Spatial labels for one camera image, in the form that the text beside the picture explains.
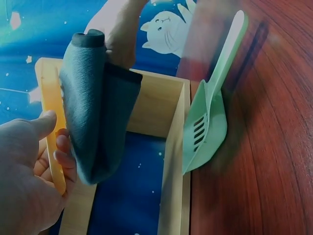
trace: human hand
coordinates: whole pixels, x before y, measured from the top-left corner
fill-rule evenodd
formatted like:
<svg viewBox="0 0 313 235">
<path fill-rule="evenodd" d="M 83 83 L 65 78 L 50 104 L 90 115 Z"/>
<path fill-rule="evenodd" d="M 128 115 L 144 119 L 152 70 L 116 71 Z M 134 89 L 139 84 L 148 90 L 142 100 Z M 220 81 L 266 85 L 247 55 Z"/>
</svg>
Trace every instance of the human hand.
<svg viewBox="0 0 313 235">
<path fill-rule="evenodd" d="M 70 153 L 68 131 L 57 132 L 55 159 L 62 165 L 66 192 L 54 187 L 45 137 L 56 114 L 0 125 L 0 234 L 38 234 L 52 226 L 65 207 L 76 182 L 76 162 Z"/>
<path fill-rule="evenodd" d="M 105 34 L 109 61 L 130 69 L 135 63 L 139 16 L 148 0 L 108 0 L 88 23 L 89 29 Z"/>
</svg>

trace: rolled fabric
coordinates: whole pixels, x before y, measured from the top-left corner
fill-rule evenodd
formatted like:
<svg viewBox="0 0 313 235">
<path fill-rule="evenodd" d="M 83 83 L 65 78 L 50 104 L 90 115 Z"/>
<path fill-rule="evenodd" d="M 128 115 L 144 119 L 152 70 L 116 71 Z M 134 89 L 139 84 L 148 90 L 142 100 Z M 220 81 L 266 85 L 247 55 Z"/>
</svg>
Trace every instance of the rolled fabric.
<svg viewBox="0 0 313 235">
<path fill-rule="evenodd" d="M 95 29 L 74 34 L 60 71 L 72 153 L 86 184 L 117 170 L 142 80 L 141 74 L 107 62 L 104 39 Z"/>
</svg>

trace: yellow scoop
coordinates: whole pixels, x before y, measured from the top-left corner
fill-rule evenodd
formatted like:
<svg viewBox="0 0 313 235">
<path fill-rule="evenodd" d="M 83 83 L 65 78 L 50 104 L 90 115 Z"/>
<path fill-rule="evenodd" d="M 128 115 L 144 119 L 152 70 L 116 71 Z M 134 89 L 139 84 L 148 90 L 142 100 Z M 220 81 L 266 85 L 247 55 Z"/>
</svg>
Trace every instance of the yellow scoop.
<svg viewBox="0 0 313 235">
<path fill-rule="evenodd" d="M 52 181 L 58 192 L 63 195 L 66 191 L 63 169 L 53 157 L 53 152 L 57 149 L 56 133 L 58 130 L 66 128 L 59 72 L 53 64 L 44 63 L 43 58 L 37 61 L 35 71 L 38 85 L 41 88 L 43 111 L 54 110 L 57 114 L 56 126 L 53 132 L 47 136 L 46 144 Z"/>
</svg>

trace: wooden frame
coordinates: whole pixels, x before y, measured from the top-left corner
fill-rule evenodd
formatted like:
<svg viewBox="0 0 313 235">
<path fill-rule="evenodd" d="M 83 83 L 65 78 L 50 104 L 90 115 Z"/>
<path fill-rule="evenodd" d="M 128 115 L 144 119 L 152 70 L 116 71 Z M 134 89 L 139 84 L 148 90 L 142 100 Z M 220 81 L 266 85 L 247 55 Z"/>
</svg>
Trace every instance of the wooden frame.
<svg viewBox="0 0 313 235">
<path fill-rule="evenodd" d="M 41 58 L 37 79 L 60 71 L 61 59 Z M 128 131 L 166 138 L 158 235 L 188 235 L 190 173 L 182 174 L 182 134 L 190 107 L 189 80 L 134 70 L 143 75 Z M 79 180 L 62 217 L 59 235 L 86 235 L 96 185 Z"/>
</svg>

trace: mint green scoop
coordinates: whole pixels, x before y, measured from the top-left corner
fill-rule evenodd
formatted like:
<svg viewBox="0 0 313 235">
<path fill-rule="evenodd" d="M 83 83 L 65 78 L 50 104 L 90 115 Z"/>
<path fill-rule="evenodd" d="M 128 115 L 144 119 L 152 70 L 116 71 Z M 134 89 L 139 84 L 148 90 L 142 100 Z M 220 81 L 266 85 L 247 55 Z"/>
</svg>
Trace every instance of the mint green scoop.
<svg viewBox="0 0 313 235">
<path fill-rule="evenodd" d="M 183 174 L 208 162 L 226 137 L 227 121 L 221 87 L 248 26 L 238 11 L 210 80 L 199 84 L 183 132 Z"/>
</svg>

